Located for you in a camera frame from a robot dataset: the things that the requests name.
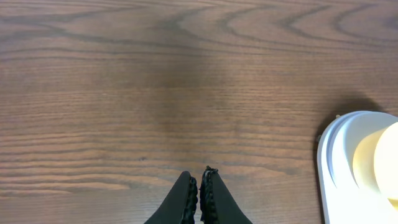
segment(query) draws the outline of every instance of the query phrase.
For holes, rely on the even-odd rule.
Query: cream-colored cup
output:
[[[358,144],[353,172],[359,188],[381,194],[398,210],[398,123],[366,136]]]

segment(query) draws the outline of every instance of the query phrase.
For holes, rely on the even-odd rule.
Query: wooden surface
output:
[[[397,11],[0,0],[0,223],[143,223],[206,165],[254,223],[321,223],[317,134],[398,115]]]

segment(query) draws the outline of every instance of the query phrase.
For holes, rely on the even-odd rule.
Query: brown wood tabletop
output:
[[[321,223],[316,137],[336,114],[398,115],[397,12],[0,0],[0,223],[144,223],[206,165],[253,223]]]

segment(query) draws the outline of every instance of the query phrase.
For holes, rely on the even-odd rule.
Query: wood grain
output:
[[[0,0],[0,222],[143,223],[210,165],[254,223],[320,223],[317,134],[398,115],[397,10]]]

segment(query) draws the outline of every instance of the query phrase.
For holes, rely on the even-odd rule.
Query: white container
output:
[[[380,112],[356,111],[336,118],[318,145],[318,172],[326,224],[397,224],[398,212],[387,198],[360,189],[353,174],[353,157],[366,136],[398,118]]]

